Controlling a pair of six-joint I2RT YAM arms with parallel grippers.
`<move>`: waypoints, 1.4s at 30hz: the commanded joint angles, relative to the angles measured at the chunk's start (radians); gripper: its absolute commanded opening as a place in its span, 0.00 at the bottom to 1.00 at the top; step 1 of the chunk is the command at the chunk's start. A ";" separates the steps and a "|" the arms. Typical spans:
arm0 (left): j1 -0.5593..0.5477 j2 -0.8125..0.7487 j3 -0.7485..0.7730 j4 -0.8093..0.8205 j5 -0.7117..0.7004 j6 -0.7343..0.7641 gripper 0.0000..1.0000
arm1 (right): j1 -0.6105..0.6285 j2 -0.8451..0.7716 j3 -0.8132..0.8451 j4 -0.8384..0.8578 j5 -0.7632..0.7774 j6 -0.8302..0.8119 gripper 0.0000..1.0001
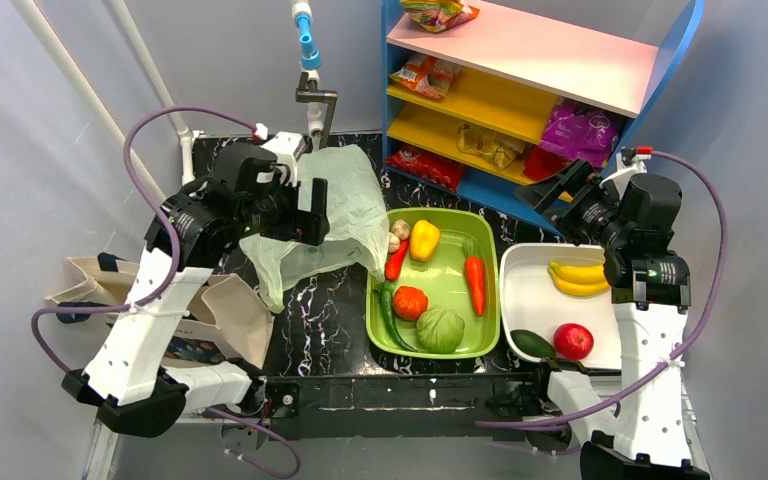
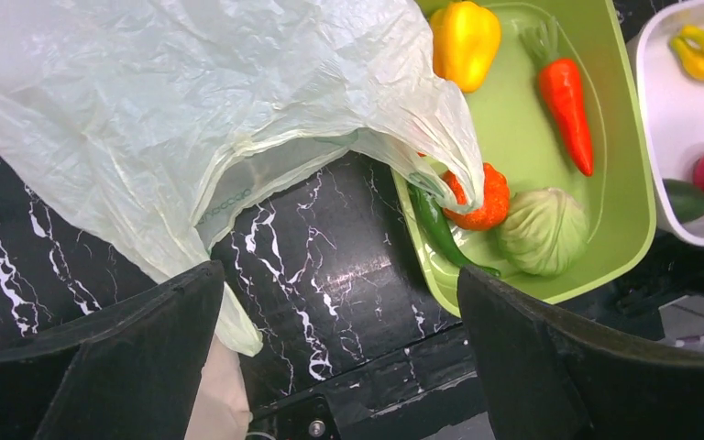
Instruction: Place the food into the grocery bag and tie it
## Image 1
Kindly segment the yellow banana bunch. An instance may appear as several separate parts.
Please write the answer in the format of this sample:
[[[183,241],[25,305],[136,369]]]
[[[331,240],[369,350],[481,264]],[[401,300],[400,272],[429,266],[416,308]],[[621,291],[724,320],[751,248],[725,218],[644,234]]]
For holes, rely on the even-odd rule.
[[[602,265],[571,266],[552,261],[548,273],[555,287],[574,297],[591,297],[610,289]]]

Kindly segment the green cabbage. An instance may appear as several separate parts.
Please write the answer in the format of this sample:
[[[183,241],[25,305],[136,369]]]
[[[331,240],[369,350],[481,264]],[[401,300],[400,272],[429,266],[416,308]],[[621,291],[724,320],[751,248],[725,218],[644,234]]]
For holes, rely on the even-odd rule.
[[[455,310],[431,307],[416,322],[419,349],[433,354],[455,353],[465,330],[465,320]]]

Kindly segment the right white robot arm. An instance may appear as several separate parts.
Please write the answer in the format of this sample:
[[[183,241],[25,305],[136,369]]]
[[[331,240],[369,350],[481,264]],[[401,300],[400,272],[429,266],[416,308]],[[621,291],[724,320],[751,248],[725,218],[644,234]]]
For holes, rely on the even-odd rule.
[[[632,170],[622,192],[579,160],[517,197],[572,241],[604,250],[604,271],[621,344],[621,385],[612,415],[580,367],[547,368],[547,394],[581,408],[571,422],[582,444],[584,479],[707,479],[694,465],[681,401],[683,332],[691,305],[690,269],[670,250],[682,193],[674,181]]]

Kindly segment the translucent white plastic bag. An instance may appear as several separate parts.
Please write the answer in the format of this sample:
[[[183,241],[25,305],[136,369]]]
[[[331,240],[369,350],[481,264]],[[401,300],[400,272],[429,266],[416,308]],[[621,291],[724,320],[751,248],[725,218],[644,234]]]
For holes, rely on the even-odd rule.
[[[315,177],[328,181],[330,231],[321,245],[281,242],[260,235],[239,242],[254,266],[258,294],[274,313],[284,310],[284,292],[310,276],[358,263],[373,278],[384,278],[389,220],[368,155],[357,145],[306,154],[299,163],[299,179]]]

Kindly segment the red orange tomato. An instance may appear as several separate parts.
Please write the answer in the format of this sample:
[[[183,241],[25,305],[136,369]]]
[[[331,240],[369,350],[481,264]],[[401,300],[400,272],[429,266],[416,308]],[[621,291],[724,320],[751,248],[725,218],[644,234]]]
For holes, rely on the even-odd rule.
[[[416,322],[427,310],[429,300],[426,294],[418,288],[410,286],[399,287],[391,302],[394,313],[405,321]]]

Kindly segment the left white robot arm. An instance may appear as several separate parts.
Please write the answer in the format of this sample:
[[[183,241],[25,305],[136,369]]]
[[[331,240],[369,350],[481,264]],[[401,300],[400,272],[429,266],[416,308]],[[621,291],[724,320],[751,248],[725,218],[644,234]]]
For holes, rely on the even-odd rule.
[[[254,371],[241,358],[190,368],[162,360],[190,302],[243,238],[322,244],[328,183],[314,179],[310,209],[299,207],[305,150],[304,138],[287,132],[262,145],[233,144],[209,175],[161,204],[124,310],[90,363],[62,382],[110,430],[154,438],[186,413],[244,400]]]

